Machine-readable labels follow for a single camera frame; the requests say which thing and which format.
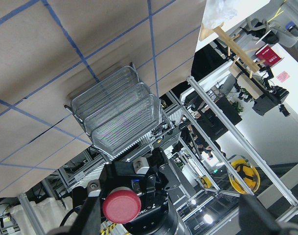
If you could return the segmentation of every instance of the pink sticky note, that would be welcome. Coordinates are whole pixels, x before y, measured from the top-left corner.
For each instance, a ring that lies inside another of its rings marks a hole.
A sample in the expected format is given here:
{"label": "pink sticky note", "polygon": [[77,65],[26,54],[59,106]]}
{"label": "pink sticky note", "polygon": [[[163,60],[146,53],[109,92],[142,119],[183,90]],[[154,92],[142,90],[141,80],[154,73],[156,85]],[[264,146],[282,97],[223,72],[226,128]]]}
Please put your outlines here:
{"label": "pink sticky note", "polygon": [[290,75],[284,71],[282,72],[280,75],[277,76],[277,79],[280,81],[280,82],[284,82],[286,81],[288,78],[290,77]]}

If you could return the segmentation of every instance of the red circular object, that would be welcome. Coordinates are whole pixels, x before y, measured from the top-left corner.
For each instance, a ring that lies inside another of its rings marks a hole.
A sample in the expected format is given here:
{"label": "red circular object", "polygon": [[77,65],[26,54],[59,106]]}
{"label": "red circular object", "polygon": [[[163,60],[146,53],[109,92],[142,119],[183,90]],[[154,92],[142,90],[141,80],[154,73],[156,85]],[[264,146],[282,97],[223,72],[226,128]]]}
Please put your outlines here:
{"label": "red circular object", "polygon": [[139,214],[141,201],[133,191],[118,190],[105,199],[102,209],[109,221],[126,224]]}

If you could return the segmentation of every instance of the red book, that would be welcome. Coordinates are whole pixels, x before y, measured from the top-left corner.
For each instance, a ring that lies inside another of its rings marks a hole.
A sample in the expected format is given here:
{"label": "red book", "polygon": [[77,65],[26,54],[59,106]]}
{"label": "red book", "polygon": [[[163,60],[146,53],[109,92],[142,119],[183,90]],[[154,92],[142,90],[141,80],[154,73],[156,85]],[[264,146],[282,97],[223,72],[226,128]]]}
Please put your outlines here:
{"label": "red book", "polygon": [[265,60],[263,64],[269,67],[273,66],[281,60],[280,56],[277,55],[276,52],[274,52],[268,44],[257,50],[255,55],[259,60]]}

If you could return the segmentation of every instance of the metal mesh basket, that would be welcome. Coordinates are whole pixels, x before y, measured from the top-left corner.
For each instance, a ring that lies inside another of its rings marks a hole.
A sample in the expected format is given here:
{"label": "metal mesh basket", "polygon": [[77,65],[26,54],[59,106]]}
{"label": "metal mesh basket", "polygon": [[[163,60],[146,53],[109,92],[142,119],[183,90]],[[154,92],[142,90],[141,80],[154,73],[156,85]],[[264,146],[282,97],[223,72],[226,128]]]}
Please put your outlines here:
{"label": "metal mesh basket", "polygon": [[161,123],[160,100],[147,95],[91,132],[95,147],[115,156]]}
{"label": "metal mesh basket", "polygon": [[70,105],[73,113],[84,120],[96,109],[121,95],[139,82],[135,70],[124,66],[103,81],[74,98]]}
{"label": "metal mesh basket", "polygon": [[125,91],[122,95],[116,97],[110,103],[85,118],[83,123],[86,133],[90,134],[94,128],[124,111],[149,93],[150,88],[147,85],[144,83],[137,83],[132,88]]}

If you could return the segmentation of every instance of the bright light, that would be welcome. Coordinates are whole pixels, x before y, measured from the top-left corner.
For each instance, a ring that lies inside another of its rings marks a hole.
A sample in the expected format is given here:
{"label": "bright light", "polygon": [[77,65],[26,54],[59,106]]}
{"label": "bright light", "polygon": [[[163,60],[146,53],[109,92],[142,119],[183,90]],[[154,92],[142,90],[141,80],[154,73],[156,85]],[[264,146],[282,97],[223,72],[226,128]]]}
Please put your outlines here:
{"label": "bright light", "polygon": [[213,218],[212,218],[212,216],[210,216],[209,214],[205,214],[205,215],[203,216],[203,219],[204,219],[204,221],[205,221],[206,223],[208,223],[208,224],[213,223]]}
{"label": "bright light", "polygon": [[218,164],[216,164],[216,166],[221,166],[221,165],[225,165],[225,163],[218,163]]}

